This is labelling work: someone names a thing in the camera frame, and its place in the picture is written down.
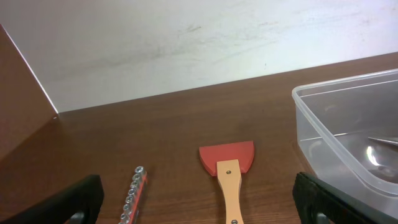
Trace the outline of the orange black long-nose pliers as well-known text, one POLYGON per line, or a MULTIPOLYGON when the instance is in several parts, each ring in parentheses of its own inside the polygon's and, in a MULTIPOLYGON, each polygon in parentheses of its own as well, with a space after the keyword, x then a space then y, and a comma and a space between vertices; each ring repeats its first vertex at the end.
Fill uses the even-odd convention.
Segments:
POLYGON ((397 137, 369 137, 370 140, 382 142, 385 144, 390 144, 393 146, 398 146, 398 139, 397 137))

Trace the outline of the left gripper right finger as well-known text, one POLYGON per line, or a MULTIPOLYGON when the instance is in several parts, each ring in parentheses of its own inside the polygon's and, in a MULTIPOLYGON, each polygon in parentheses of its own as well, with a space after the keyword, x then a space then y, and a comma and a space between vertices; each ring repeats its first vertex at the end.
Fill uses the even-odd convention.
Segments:
POLYGON ((296 175, 292 195, 302 224, 397 224, 396 218, 306 172, 296 175))

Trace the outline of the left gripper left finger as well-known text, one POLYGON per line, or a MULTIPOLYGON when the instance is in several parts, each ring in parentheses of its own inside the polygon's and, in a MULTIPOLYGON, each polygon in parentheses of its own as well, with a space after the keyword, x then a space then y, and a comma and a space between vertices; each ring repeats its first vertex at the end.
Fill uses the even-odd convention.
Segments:
POLYGON ((1 224, 95 224, 104 200, 99 175, 88 175, 62 191, 18 213, 1 224))

